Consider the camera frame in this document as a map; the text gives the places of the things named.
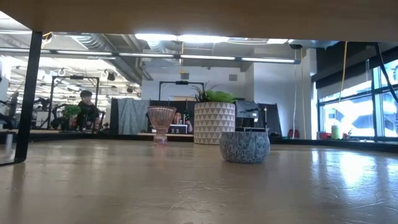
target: gray curtain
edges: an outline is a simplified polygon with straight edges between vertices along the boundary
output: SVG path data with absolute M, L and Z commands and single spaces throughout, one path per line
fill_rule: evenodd
M 137 134 L 147 129 L 149 100 L 119 99 L 119 134 Z

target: white geometric planter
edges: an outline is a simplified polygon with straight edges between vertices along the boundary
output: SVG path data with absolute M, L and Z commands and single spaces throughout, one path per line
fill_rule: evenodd
M 235 105 L 205 102 L 195 104 L 194 142 L 220 144 L 222 132 L 235 131 Z

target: gray patterned pot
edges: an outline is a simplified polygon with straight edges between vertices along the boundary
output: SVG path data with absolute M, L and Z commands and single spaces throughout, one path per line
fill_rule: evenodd
M 269 138 L 260 132 L 222 133 L 220 151 L 227 161 L 261 163 L 270 151 Z
M 220 144 L 222 132 L 235 131 L 235 105 L 206 102 L 195 104 L 195 143 Z

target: green plant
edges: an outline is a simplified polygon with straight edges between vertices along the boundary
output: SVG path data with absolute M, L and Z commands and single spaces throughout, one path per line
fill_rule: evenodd
M 63 112 L 63 115 L 67 118 L 71 118 L 74 115 L 77 115 L 80 113 L 81 109 L 78 106 L 75 105 L 68 105 L 65 107 L 65 111 Z
M 210 102 L 233 103 L 235 101 L 233 95 L 223 91 L 208 90 L 206 92 Z
M 220 103 L 233 103 L 234 102 L 234 96 L 225 93 L 223 91 L 213 91 L 215 87 L 218 87 L 219 85 L 212 85 L 209 87 L 209 89 L 206 89 L 208 86 L 209 82 L 206 82 L 204 85 L 203 90 L 197 86 L 192 86 L 194 90 L 197 91 L 195 94 L 195 99 L 197 102 L 202 103 L 202 102 L 220 102 Z

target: potted plant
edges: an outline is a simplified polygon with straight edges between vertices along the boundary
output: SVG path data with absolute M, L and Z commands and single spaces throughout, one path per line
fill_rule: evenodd
M 80 107 L 76 105 L 68 105 L 65 107 L 65 111 L 63 112 L 63 116 L 65 117 L 65 119 L 63 120 L 63 124 L 61 125 L 62 131 L 69 130 L 71 119 L 78 115 L 80 111 Z
M 235 131 L 234 96 L 223 91 L 213 91 L 216 85 L 206 90 L 197 86 L 195 99 L 194 141 L 198 144 L 220 144 L 222 132 Z

